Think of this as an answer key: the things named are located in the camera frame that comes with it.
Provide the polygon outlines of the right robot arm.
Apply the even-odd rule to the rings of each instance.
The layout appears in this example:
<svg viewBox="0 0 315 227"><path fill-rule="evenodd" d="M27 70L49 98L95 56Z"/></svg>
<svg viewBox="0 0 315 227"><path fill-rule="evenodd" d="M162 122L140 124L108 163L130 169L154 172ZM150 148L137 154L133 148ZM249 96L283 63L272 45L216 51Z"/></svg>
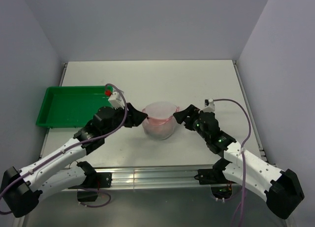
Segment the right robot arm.
<svg viewBox="0 0 315 227"><path fill-rule="evenodd" d="M194 105L173 114L178 124L197 132L209 150L220 159L210 169L200 169L195 179L201 185L231 181L262 198L268 208L286 220L304 199L296 173L283 171L263 161L241 143L222 131L214 112L203 112Z"/></svg>

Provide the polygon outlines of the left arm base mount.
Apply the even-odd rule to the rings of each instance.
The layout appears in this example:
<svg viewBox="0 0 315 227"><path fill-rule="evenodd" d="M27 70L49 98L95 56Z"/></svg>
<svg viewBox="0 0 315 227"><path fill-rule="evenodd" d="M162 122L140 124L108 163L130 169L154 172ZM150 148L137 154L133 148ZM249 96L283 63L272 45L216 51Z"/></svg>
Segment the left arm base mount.
<svg viewBox="0 0 315 227"><path fill-rule="evenodd" d="M88 181L86 184L82 184L83 188L93 189L93 191L77 191L77 200L79 202L95 202L100 194L95 190L99 191L101 188L109 188L111 186L112 173L98 173L95 178Z"/></svg>

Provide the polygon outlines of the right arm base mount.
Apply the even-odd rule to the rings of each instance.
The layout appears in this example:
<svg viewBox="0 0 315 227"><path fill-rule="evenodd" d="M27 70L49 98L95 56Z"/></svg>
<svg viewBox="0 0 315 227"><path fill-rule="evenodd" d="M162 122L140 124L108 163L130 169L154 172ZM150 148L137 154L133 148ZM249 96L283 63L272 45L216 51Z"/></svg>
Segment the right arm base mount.
<svg viewBox="0 0 315 227"><path fill-rule="evenodd" d="M213 168L199 169L194 179L199 185L210 185L215 198L228 199L232 196L232 182L228 181L221 171Z"/></svg>

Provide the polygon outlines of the green plastic tray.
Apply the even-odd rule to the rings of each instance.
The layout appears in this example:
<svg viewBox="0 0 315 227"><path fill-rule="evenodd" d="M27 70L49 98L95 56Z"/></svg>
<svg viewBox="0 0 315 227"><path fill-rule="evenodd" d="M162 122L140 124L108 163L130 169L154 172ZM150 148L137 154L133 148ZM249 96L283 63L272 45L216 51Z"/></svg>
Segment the green plastic tray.
<svg viewBox="0 0 315 227"><path fill-rule="evenodd" d="M111 86L49 87L46 90L36 125L43 128L79 128L86 125L104 106Z"/></svg>

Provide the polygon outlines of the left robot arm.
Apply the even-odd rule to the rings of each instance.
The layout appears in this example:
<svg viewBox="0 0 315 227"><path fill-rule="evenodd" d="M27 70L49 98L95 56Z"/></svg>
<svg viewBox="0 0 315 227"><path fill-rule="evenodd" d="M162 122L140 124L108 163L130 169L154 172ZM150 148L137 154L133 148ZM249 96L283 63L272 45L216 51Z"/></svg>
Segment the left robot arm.
<svg viewBox="0 0 315 227"><path fill-rule="evenodd" d="M88 162L79 162L68 170L64 168L101 147L106 137L121 127L137 127L147 117L131 103L116 109L101 107L84 127L53 153L21 169L7 169L2 178L0 198L9 211L1 212L1 215L13 214L19 218L30 213L40 201L64 189L95 188L98 175Z"/></svg>

